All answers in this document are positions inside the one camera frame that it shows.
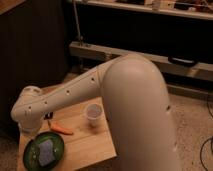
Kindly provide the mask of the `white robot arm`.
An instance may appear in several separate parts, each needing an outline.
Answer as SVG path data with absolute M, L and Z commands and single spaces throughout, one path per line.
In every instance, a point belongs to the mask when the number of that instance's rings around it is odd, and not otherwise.
M 45 114 L 95 97 L 102 98 L 120 171 L 182 171 L 166 83 L 138 54 L 105 62 L 47 94 L 27 86 L 11 117 L 32 134 Z

